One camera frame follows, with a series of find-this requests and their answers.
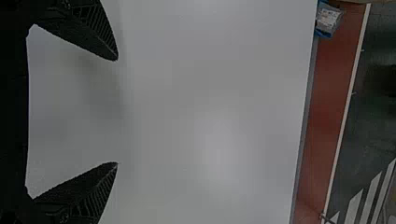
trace white surface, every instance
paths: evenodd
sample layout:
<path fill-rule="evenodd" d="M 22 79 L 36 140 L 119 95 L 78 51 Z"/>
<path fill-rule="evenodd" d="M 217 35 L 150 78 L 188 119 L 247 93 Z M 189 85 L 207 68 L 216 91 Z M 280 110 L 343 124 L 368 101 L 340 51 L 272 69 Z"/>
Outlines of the white surface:
<path fill-rule="evenodd" d="M 288 223 L 317 2 L 104 5 L 117 63 L 31 31 L 31 193 L 119 161 L 101 223 Z"/>

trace striped pattern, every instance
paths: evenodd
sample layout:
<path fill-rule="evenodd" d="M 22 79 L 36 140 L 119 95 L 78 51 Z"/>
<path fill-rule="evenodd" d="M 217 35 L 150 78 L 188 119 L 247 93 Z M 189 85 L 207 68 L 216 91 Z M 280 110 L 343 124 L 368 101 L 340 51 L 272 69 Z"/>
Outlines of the striped pattern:
<path fill-rule="evenodd" d="M 116 173 L 115 162 L 102 164 L 43 193 L 35 198 L 35 203 L 56 220 L 97 224 L 105 210 Z"/>
<path fill-rule="evenodd" d="M 102 58 L 116 61 L 116 40 L 99 0 L 69 0 L 47 8 L 37 25 Z"/>
<path fill-rule="evenodd" d="M 378 186 L 379 186 L 379 180 L 382 176 L 382 172 L 373 178 L 370 184 L 370 188 L 368 189 L 368 193 L 364 199 L 362 198 L 362 194 L 365 189 L 361 189 L 359 193 L 357 193 L 349 201 L 348 209 L 346 211 L 346 218 L 344 222 L 345 224 L 357 223 L 356 220 L 359 220 L 360 224 L 376 224 L 376 222 L 378 221 L 379 214 L 381 212 L 382 205 L 385 200 L 385 196 L 389 188 L 389 181 L 393 174 L 395 162 L 396 159 L 393 160 L 388 165 L 388 169 L 385 172 L 385 176 L 381 184 L 381 188 L 379 188 Z M 337 212 L 331 218 L 331 221 L 337 223 L 339 216 L 340 216 L 340 212 Z"/>

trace black object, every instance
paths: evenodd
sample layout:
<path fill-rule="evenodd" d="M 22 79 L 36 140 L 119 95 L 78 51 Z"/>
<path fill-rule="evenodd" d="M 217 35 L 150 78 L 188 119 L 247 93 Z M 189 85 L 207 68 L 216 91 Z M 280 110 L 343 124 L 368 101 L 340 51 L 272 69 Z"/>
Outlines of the black object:
<path fill-rule="evenodd" d="M 0 71 L 2 120 L 0 223 L 60 223 L 42 212 L 25 187 L 28 155 L 28 61 L 26 36 L 38 24 L 105 59 L 118 59 L 117 46 L 97 0 L 1 0 Z"/>

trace white line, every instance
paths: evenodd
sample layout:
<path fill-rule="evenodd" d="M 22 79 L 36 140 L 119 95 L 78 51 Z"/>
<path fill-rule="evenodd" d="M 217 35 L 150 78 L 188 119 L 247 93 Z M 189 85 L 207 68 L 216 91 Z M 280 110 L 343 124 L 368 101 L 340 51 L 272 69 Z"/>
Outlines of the white line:
<path fill-rule="evenodd" d="M 367 224 L 367 219 L 369 218 L 371 207 L 373 205 L 374 196 L 376 189 L 378 188 L 378 182 L 381 178 L 382 172 L 379 173 L 371 182 L 369 192 L 367 193 L 366 202 L 364 203 L 363 212 L 361 214 L 360 224 Z"/>
<path fill-rule="evenodd" d="M 340 212 L 337 212 L 331 219 L 330 221 L 332 221 L 333 223 L 337 223 L 338 222 L 338 217 L 340 216 Z"/>
<path fill-rule="evenodd" d="M 332 194 L 332 182 L 334 181 L 335 168 L 337 166 L 338 156 L 340 154 L 341 142 L 343 140 L 344 129 L 346 127 L 347 112 L 349 110 L 350 97 L 352 96 L 352 90 L 353 90 L 353 86 L 355 84 L 356 72 L 358 71 L 359 58 L 361 57 L 361 45 L 363 44 L 364 33 L 366 32 L 366 25 L 367 25 L 367 21 L 369 19 L 370 8 L 371 8 L 371 4 L 367 4 L 366 10 L 364 11 L 363 22 L 361 24 L 361 35 L 359 37 L 359 43 L 358 43 L 358 47 L 356 49 L 355 62 L 353 64 L 352 76 L 351 76 L 350 82 L 349 82 L 349 90 L 348 90 L 348 94 L 347 94 L 347 98 L 346 98 L 346 106 L 344 109 L 343 121 L 341 123 L 341 130 L 340 130 L 340 134 L 338 136 L 337 148 L 335 150 L 334 162 L 332 164 L 332 174 L 330 176 L 330 183 L 329 183 L 329 187 L 327 190 L 326 203 L 324 205 L 324 215 L 325 216 L 327 213 L 327 209 L 329 208 L 330 196 Z"/>
<path fill-rule="evenodd" d="M 384 203 L 385 194 L 388 191 L 389 181 L 393 173 L 393 167 L 395 166 L 396 160 L 393 160 L 388 166 L 387 173 L 385 174 L 384 182 L 382 183 L 381 191 L 379 192 L 378 202 L 376 202 L 372 224 L 376 224 L 378 221 L 379 212 L 381 211 L 382 204 Z"/>
<path fill-rule="evenodd" d="M 353 197 L 349 201 L 349 206 L 346 211 L 346 221 L 345 224 L 354 224 L 356 214 L 358 214 L 359 204 L 361 204 L 361 195 L 363 194 L 363 190 L 361 190 L 355 197 Z"/>

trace gray surface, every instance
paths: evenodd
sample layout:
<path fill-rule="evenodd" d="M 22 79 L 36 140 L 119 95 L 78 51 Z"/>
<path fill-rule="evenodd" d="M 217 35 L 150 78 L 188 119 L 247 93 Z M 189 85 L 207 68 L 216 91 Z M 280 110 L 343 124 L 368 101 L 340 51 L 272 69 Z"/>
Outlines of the gray surface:
<path fill-rule="evenodd" d="M 104 6 L 117 63 L 31 32 L 31 193 L 119 161 L 102 223 L 288 223 L 316 1 Z"/>
<path fill-rule="evenodd" d="M 308 83 L 306 85 L 306 96 L 305 96 L 305 105 L 304 105 L 304 115 L 303 115 L 303 127 L 301 129 L 301 137 L 300 137 L 300 149 L 298 154 L 297 160 L 297 170 L 294 180 L 294 190 L 293 190 L 293 201 L 291 205 L 291 212 L 290 212 L 290 223 L 294 220 L 294 210 L 297 200 L 297 190 L 300 184 L 300 172 L 301 172 L 301 165 L 303 162 L 303 155 L 304 155 L 304 147 L 305 147 L 305 137 L 306 137 L 306 128 L 308 126 L 308 116 L 309 116 L 309 108 L 311 106 L 311 96 L 312 96 L 312 87 L 314 85 L 314 74 L 315 74 L 315 67 L 317 63 L 317 52 L 318 52 L 318 42 L 319 37 L 314 35 L 314 39 L 312 42 L 312 49 L 311 49 L 311 60 L 309 62 L 309 72 L 308 72 Z"/>

